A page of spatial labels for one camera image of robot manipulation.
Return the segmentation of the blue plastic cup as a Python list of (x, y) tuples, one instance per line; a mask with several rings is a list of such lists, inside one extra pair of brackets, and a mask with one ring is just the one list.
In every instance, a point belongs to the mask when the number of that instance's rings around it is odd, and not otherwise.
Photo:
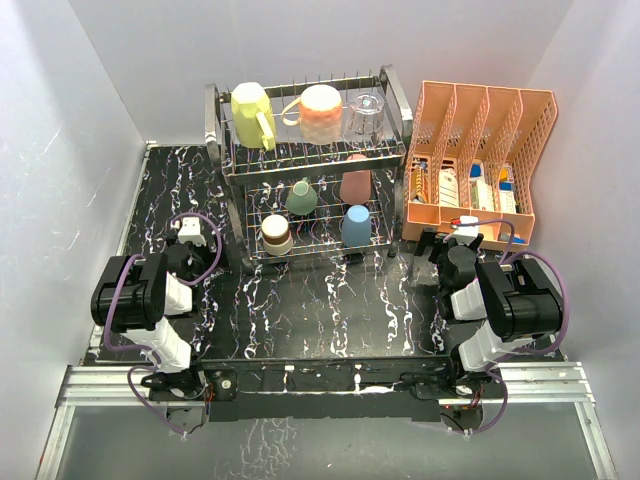
[(363, 205), (351, 206), (343, 219), (341, 228), (342, 242), (346, 247), (363, 247), (371, 239), (371, 215)]

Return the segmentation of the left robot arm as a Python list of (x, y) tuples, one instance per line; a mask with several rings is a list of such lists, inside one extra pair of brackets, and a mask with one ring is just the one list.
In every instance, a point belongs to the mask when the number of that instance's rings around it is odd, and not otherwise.
[(132, 343), (152, 363), (141, 385), (185, 400), (204, 395), (207, 376), (191, 345), (175, 331), (172, 319), (188, 319), (198, 311), (202, 277), (214, 264), (206, 245), (168, 243), (165, 251), (146, 258), (111, 257), (91, 296), (94, 323), (104, 329), (105, 347), (125, 351), (112, 337)]

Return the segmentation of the cream and brown cup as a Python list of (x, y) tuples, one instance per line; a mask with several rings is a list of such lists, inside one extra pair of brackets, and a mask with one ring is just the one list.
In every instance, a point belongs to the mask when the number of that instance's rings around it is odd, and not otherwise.
[(279, 214), (267, 216), (261, 223), (262, 242), (265, 251), (272, 256), (288, 254), (293, 247), (293, 237), (286, 217)]

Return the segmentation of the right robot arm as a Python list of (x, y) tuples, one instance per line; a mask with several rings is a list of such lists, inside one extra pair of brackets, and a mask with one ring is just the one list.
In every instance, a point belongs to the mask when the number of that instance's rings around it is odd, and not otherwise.
[(414, 395), (442, 388), (478, 401), (485, 385), (499, 382), (499, 363), (537, 354), (532, 345), (540, 339), (551, 342), (541, 354), (551, 353), (566, 334), (570, 307), (560, 280), (549, 278), (541, 257), (530, 251), (505, 249), (497, 260), (481, 259), (479, 227), (456, 222), (448, 234), (425, 228), (418, 240), (399, 245), (412, 261), (426, 257), (434, 268), (440, 318), (479, 325), (451, 348), (443, 367), (401, 375), (403, 389)]

